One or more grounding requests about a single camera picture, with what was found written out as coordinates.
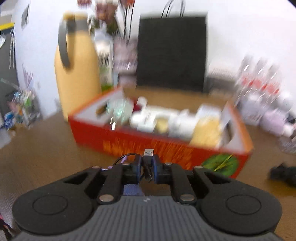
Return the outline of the water bottle right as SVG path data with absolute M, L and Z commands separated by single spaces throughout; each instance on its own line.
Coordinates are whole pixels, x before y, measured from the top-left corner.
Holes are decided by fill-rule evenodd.
M 280 86 L 282 82 L 282 76 L 280 67 L 278 65 L 271 65 L 267 73 L 267 101 L 269 104 L 272 104 L 275 100 L 278 99 L 280 94 Z

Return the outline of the lavender fluffy cloth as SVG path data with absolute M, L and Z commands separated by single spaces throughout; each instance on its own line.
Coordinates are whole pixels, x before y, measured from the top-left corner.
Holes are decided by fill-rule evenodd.
M 281 136 L 284 131 L 284 126 L 287 120 L 287 115 L 279 110 L 268 110 L 260 120 L 260 127 L 275 136 Z

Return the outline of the water bottle left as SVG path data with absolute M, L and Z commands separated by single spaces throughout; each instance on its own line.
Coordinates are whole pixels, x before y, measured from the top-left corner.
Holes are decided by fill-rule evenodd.
M 250 82 L 251 74 L 252 74 L 252 64 L 253 64 L 253 57 L 249 55 L 246 55 L 241 62 L 241 65 L 238 71 L 238 79 L 236 81 L 235 105 L 239 103 L 241 97 L 248 90 L 248 84 Z

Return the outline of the water bottle middle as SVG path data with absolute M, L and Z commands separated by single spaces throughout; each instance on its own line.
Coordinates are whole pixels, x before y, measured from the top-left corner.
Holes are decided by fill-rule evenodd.
M 266 63 L 266 60 L 259 59 L 253 71 L 250 100 L 255 103 L 260 102 L 261 89 L 264 86 Z

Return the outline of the pink patterned vase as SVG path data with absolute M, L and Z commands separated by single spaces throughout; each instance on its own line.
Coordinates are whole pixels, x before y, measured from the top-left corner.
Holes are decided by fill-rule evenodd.
M 112 77 L 114 86 L 137 85 L 137 39 L 113 41 Z

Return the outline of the yellow thermos jug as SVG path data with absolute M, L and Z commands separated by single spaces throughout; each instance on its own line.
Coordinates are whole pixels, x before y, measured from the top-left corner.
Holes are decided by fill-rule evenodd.
M 64 120 L 101 93 L 98 55 L 88 16 L 66 13 L 58 30 L 55 75 Z

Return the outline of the black paper bag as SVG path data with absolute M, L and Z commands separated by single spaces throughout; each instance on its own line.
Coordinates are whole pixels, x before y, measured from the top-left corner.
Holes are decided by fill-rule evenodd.
M 206 16 L 169 16 L 169 1 L 159 18 L 140 18 L 137 44 L 137 85 L 203 91 L 206 72 Z

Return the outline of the clear storage box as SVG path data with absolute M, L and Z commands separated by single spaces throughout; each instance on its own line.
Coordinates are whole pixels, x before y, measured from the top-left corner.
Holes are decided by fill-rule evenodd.
M 233 93 L 236 90 L 237 73 L 231 69 L 213 68 L 205 76 L 204 91 Z

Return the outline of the dried pink flowers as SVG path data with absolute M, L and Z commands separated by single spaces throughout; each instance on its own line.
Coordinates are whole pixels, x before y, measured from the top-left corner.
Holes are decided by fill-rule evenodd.
M 112 37 L 130 38 L 135 1 L 95 1 L 95 15 L 88 20 L 90 33 L 105 27 Z M 116 18 L 117 10 L 123 15 L 123 31 L 120 30 Z

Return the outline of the purple cloth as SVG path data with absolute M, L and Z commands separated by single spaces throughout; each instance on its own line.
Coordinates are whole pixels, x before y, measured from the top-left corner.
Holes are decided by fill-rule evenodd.
M 125 157 L 133 156 L 135 154 L 127 154 L 125 156 L 120 157 L 119 159 L 122 160 Z M 127 164 L 127 162 L 120 163 L 119 161 L 116 161 L 115 164 Z M 124 186 L 123 195 L 125 196 L 143 196 L 143 192 L 141 188 L 139 187 L 139 184 L 128 184 Z

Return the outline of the red cardboard box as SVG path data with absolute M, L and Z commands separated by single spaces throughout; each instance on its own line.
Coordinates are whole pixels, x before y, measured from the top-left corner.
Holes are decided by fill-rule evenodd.
M 112 156 L 152 149 L 163 163 L 235 178 L 253 143 L 232 101 L 200 92 L 116 88 L 68 116 L 78 144 Z

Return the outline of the water bottle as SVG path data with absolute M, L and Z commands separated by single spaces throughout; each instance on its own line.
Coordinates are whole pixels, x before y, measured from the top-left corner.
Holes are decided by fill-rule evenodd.
M 239 103 L 241 97 L 248 90 L 248 84 L 250 82 L 251 74 L 252 74 L 252 64 L 253 64 L 253 57 L 249 55 L 246 55 L 241 62 L 241 65 L 238 71 L 238 79 L 236 81 L 235 105 Z
M 267 101 L 269 104 L 272 104 L 275 100 L 278 99 L 280 94 L 280 86 L 282 82 L 282 76 L 280 67 L 278 65 L 271 65 L 267 73 Z
M 259 59 L 253 71 L 250 100 L 255 103 L 260 102 L 261 89 L 264 86 L 266 63 L 266 60 Z

